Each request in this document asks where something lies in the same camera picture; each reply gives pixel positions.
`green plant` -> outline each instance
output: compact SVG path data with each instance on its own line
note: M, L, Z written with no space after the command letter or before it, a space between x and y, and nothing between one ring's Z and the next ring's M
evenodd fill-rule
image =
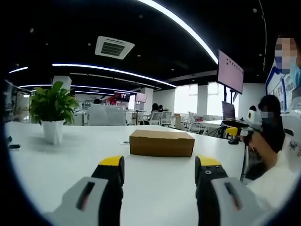
M40 125L42 121L74 122L73 109L78 107L79 103L68 90L61 89L62 85L63 82L57 81L51 89L37 88L31 97L29 112Z

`cardboard box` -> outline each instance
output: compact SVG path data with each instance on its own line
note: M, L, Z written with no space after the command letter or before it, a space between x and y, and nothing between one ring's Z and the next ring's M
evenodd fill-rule
M188 133L137 129L130 135L131 154L159 157L191 157L194 138Z

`air vent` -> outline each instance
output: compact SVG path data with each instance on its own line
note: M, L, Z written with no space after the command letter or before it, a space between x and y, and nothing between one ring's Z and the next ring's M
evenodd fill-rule
M95 55L123 60L135 45L114 38L98 36Z

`white desk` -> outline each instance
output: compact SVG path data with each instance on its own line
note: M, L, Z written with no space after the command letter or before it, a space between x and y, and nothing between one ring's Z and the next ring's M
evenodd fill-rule
M195 138L191 158L159 158L130 155L129 135L136 129L175 131L161 126L64 126L60 146L46 144L38 124L10 122L8 134L19 151L10 151L22 186L42 212L53 211L63 193L84 176L91 176L98 163L109 156L124 155L120 221L123 226L198 225L195 198L195 155L218 159L228 176L240 178L244 145L190 133Z
M208 128L219 128L222 123L222 120L214 120L214 121L200 121L199 122L202 126L205 126L203 135L205 135L208 131Z

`ceiling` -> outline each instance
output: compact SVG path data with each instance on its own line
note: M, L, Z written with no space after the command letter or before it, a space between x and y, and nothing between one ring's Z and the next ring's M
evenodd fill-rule
M220 49L236 61L245 71L244 82L265 82L279 33L275 4L262 5L267 26L265 55L265 25L257 0L158 0L157 3L185 21L216 56ZM172 88L129 74L53 67L53 63L117 69L175 86L217 80L216 73L209 76L203 73L217 69L203 47L172 19L137 0L54 0L18 6L15 15L21 19L9 29L7 71L28 69L8 74L8 80L15 85L50 84L54 75L68 75L73 85L122 90ZM97 56L98 36L128 41L135 46L123 60ZM185 75L195 76L172 81Z

